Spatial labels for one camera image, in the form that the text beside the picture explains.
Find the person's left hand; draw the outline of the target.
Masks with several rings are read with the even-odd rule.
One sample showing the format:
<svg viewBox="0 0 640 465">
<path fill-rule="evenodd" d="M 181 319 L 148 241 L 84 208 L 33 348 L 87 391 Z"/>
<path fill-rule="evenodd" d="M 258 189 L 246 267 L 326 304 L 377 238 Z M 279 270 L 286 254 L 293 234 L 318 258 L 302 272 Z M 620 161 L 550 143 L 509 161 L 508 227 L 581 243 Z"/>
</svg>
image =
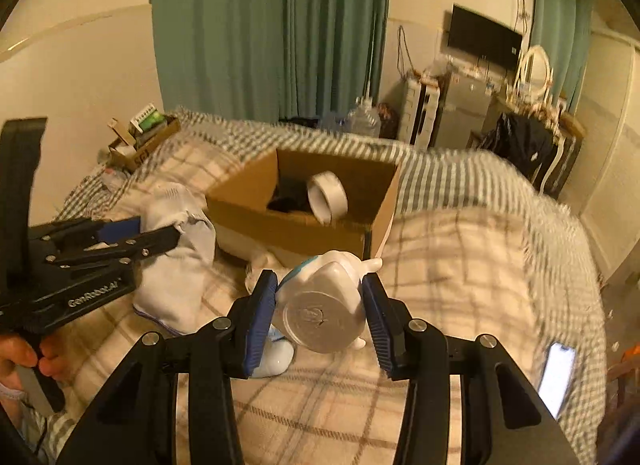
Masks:
<svg viewBox="0 0 640 465">
<path fill-rule="evenodd" d="M 1 384 L 9 389 L 23 389 L 16 372 L 19 365 L 36 367 L 44 376 L 52 377 L 55 381 L 67 381 L 70 378 L 70 360 L 61 333 L 44 337 L 39 343 L 40 352 L 36 352 L 21 336 L 2 334 L 0 350 Z"/>
</svg>

